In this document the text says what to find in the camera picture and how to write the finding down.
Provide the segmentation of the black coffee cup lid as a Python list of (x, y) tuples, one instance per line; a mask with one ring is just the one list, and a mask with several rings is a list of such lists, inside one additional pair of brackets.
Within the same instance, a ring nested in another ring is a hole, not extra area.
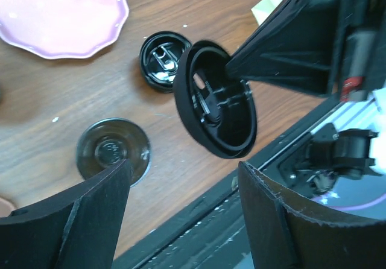
[(220, 158), (239, 159), (252, 150), (258, 121), (248, 83), (227, 78), (229, 61), (230, 55), (217, 43), (194, 43), (179, 59), (173, 92), (191, 137)]

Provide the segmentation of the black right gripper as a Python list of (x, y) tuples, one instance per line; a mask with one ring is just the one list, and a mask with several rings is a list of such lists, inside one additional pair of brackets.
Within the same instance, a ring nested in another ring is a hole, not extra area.
[(226, 71), (231, 79), (363, 100), (385, 85), (385, 0), (283, 0)]

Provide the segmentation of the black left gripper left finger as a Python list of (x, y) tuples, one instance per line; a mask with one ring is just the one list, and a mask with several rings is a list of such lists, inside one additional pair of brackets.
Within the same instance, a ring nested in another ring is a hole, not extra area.
[(120, 161), (1, 218), (1, 268), (111, 268), (131, 174)]

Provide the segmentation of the black takeout coffee cup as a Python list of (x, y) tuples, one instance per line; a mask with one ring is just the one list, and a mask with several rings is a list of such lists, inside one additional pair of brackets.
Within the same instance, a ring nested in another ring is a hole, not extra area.
[(75, 162), (83, 179), (128, 159), (131, 185), (137, 185), (151, 166), (151, 144), (147, 134), (134, 122), (107, 118), (92, 124), (80, 136)]

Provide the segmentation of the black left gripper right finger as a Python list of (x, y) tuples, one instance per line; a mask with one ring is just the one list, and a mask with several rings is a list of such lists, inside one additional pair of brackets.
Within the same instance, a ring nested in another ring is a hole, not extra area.
[(288, 189), (247, 162), (238, 187), (255, 268), (385, 268), (385, 221)]

